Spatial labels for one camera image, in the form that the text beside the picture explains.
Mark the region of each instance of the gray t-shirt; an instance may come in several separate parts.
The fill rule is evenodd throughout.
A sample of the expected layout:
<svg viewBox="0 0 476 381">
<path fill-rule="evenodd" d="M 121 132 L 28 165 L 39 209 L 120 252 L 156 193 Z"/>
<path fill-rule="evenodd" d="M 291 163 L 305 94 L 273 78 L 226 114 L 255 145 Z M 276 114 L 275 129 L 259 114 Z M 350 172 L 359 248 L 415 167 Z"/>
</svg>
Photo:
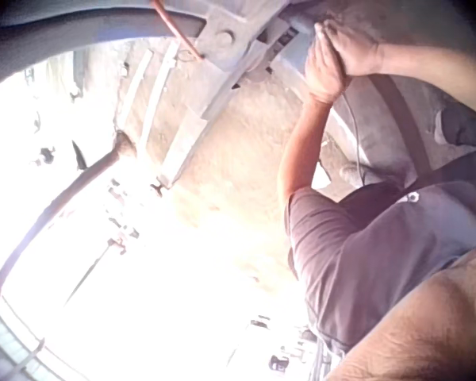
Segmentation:
<svg viewBox="0 0 476 381">
<path fill-rule="evenodd" d="M 419 189 L 365 229 L 305 188 L 290 197 L 285 220 L 311 328 L 345 353 L 414 287 L 476 247 L 476 188 L 457 181 Z"/>
</svg>

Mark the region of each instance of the wire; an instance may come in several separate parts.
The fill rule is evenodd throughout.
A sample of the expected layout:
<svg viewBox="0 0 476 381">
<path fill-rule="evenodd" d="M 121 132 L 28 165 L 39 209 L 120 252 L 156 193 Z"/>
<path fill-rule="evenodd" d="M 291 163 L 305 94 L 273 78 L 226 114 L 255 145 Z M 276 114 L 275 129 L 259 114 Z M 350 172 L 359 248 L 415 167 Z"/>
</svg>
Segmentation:
<svg viewBox="0 0 476 381">
<path fill-rule="evenodd" d="M 359 161 L 359 133 L 358 133 L 358 123 L 356 123 L 356 118 L 355 118 L 355 113 L 352 112 L 351 105 L 349 104 L 349 99 L 347 99 L 347 95 L 344 92 L 343 93 L 343 98 L 344 98 L 344 103 L 347 106 L 347 109 L 349 110 L 349 114 L 351 115 L 351 120 L 352 124 L 355 130 L 355 136 L 356 136 L 356 167 L 358 169 L 358 175 L 360 180 L 362 180 L 362 185 L 365 186 L 365 180 L 363 178 L 363 173 L 362 173 L 362 164 Z"/>
</svg>

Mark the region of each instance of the hand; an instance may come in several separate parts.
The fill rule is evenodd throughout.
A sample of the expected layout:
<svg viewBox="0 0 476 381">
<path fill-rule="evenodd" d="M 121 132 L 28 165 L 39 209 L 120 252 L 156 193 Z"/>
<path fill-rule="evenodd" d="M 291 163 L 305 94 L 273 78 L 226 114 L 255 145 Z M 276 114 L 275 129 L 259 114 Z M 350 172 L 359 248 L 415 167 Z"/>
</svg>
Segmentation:
<svg viewBox="0 0 476 381">
<path fill-rule="evenodd" d="M 313 99 L 331 105 L 349 83 L 323 26 L 316 24 L 315 30 L 316 38 L 305 63 L 305 81 Z"/>
<path fill-rule="evenodd" d="M 369 75 L 380 71 L 382 46 L 368 34 L 343 26 L 335 20 L 327 20 L 324 31 L 340 54 L 348 75 Z"/>
</svg>

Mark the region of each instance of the copper pipe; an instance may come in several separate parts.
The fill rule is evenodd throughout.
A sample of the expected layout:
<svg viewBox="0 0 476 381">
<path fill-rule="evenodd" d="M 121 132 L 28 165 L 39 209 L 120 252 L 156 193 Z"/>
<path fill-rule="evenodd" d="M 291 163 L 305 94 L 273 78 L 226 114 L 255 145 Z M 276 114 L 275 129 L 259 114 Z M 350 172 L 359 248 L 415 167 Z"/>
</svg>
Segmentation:
<svg viewBox="0 0 476 381">
<path fill-rule="evenodd" d="M 189 39 L 185 37 L 182 31 L 180 31 L 179 27 L 176 26 L 169 13 L 164 9 L 164 6 L 160 2 L 160 0 L 151 0 L 151 3 L 157 13 L 160 15 L 160 18 L 162 18 L 163 21 L 166 23 L 169 30 L 173 32 L 173 34 L 185 45 L 187 49 L 189 49 L 192 55 L 196 57 L 197 61 L 203 61 L 203 56 L 199 54 L 198 50 L 192 45 Z"/>
<path fill-rule="evenodd" d="M 99 177 L 105 170 L 112 167 L 123 156 L 135 156 L 136 148 L 129 137 L 123 132 L 118 132 L 114 147 L 110 153 L 104 155 L 97 163 L 89 166 L 74 182 L 44 209 L 30 230 L 25 234 L 19 245 L 10 253 L 6 262 L 0 269 L 0 294 L 7 276 L 12 271 L 23 251 L 30 245 L 33 239 L 42 229 L 88 184 Z"/>
</svg>

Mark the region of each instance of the shirt sleeve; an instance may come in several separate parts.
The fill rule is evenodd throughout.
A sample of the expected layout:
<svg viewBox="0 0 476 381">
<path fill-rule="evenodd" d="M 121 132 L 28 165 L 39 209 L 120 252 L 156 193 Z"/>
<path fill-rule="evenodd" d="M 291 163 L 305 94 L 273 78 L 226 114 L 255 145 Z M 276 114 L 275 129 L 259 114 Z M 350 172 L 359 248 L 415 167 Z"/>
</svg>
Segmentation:
<svg viewBox="0 0 476 381">
<path fill-rule="evenodd" d="M 323 314 L 344 242 L 359 231 L 347 211 L 316 190 L 304 188 L 291 195 L 284 214 L 293 249 L 294 268 L 304 291 L 309 320 L 333 352 L 347 345 L 328 332 L 338 314 Z"/>
</svg>

